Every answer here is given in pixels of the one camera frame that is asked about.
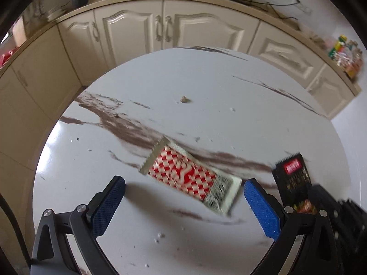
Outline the black red wrapper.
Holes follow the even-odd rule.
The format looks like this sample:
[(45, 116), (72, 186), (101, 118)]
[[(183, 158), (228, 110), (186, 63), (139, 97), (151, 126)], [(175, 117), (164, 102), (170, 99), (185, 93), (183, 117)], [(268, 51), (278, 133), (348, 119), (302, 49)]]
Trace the black red wrapper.
[(312, 182), (300, 153), (278, 161), (272, 175), (284, 207), (291, 207), (298, 213), (316, 214), (317, 210), (309, 200)]

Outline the round white marble table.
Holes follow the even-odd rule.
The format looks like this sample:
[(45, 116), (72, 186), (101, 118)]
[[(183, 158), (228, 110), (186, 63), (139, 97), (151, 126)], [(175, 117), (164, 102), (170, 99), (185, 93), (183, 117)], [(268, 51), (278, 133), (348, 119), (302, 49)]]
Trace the round white marble table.
[(351, 179), (326, 112), (290, 76), (238, 52), (174, 48), (124, 63), (70, 104), (43, 149), (33, 219), (126, 194), (98, 240), (120, 274), (249, 274), (271, 245), (242, 192), (229, 214), (197, 197), (217, 168), (277, 195), (272, 168), (301, 153), (337, 199)]

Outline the small ginger crumb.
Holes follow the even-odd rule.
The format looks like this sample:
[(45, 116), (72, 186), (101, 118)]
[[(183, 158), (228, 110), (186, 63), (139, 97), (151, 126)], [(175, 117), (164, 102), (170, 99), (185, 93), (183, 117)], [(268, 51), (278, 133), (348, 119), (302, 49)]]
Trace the small ginger crumb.
[(186, 103), (190, 103), (191, 100), (187, 98), (186, 96), (182, 96), (182, 98), (180, 99), (180, 102), (186, 104)]

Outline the cream lower cabinets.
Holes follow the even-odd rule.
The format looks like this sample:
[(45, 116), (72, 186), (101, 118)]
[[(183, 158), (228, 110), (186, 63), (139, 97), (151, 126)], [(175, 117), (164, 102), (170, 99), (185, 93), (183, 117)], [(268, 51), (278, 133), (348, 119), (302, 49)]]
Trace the cream lower cabinets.
[(51, 125), (76, 93), (137, 57), (173, 48), (226, 48), (306, 89), (306, 112), (337, 118), (361, 89), (301, 31), (225, 0), (106, 0), (39, 29), (1, 67), (1, 153), (35, 170)]

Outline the condiment bottles group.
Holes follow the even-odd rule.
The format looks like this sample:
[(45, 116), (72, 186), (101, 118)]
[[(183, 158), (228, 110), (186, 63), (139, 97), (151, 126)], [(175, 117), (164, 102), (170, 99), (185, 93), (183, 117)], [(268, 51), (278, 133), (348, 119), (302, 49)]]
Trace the condiment bottles group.
[(350, 80), (356, 80), (364, 64), (363, 51), (358, 47), (356, 41), (348, 40), (345, 35), (340, 35), (328, 52), (328, 56)]

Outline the black chair frame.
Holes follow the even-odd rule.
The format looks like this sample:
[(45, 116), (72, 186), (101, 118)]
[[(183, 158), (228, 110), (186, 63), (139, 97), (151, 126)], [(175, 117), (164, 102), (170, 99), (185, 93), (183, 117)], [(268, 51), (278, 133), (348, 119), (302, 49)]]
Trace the black chair frame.
[(32, 260), (31, 260), (31, 257), (29, 255), (27, 246), (25, 244), (25, 240), (24, 240), (24, 237), (22, 235), (20, 226), (17, 222), (16, 216), (14, 215), (13, 211), (11, 210), (9, 204), (7, 203), (7, 201), (5, 200), (5, 198), (3, 197), (2, 194), (0, 194), (0, 206), (1, 206), (1, 209), (3, 210), (3, 212), (5, 213), (5, 215), (7, 216), (8, 220), (10, 221), (10, 223), (12, 225), (12, 228), (14, 230), (17, 241), (19, 243), (22, 255), (25, 259), (27, 267), (30, 269), (31, 264), (32, 264)]

